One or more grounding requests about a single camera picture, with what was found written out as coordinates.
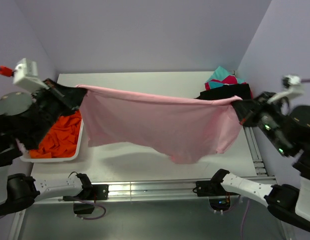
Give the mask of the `pink t-shirt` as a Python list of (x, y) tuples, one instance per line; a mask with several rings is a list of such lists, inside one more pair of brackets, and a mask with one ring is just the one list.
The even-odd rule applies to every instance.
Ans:
[(80, 106), (91, 147), (131, 143), (150, 147), (177, 164), (224, 153), (241, 125), (233, 96), (200, 100), (86, 85)]

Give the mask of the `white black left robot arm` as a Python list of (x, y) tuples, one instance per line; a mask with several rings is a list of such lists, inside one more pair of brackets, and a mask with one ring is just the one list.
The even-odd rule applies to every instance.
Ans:
[(86, 94), (85, 88), (48, 78), (28, 93), (11, 92), (0, 98), (0, 218), (41, 200), (62, 197), (81, 202), (91, 197), (93, 185), (84, 173), (53, 180), (9, 174), (14, 160), (31, 162), (30, 151), (39, 148), (59, 117), (79, 110)]

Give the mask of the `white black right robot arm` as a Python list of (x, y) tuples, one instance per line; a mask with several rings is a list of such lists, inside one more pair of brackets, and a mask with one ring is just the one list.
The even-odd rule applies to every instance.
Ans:
[(277, 219), (310, 233), (310, 95), (282, 111), (288, 97), (264, 92), (232, 106), (241, 124), (260, 129), (261, 153), (276, 184), (259, 184), (218, 170), (210, 180), (217, 195), (236, 193), (264, 205)]

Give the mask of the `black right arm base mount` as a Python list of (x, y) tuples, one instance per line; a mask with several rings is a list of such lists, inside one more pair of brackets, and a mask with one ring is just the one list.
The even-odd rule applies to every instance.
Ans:
[(236, 200), (231, 200), (232, 196), (239, 196), (237, 193), (228, 192), (222, 188), (220, 184), (211, 180), (196, 181), (192, 192), (197, 197), (208, 197), (209, 206), (214, 211), (228, 211)]

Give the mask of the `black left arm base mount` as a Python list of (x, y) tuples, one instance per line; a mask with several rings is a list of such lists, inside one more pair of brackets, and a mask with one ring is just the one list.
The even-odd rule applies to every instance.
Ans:
[[(109, 195), (109, 185), (108, 184), (93, 184), (92, 190), (88, 196), (82, 197), (81, 200), (93, 201), (95, 204), (98, 201), (104, 201), (108, 199)], [(90, 215), (95, 210), (95, 207), (88, 203), (74, 203), (73, 212), (76, 215)]]

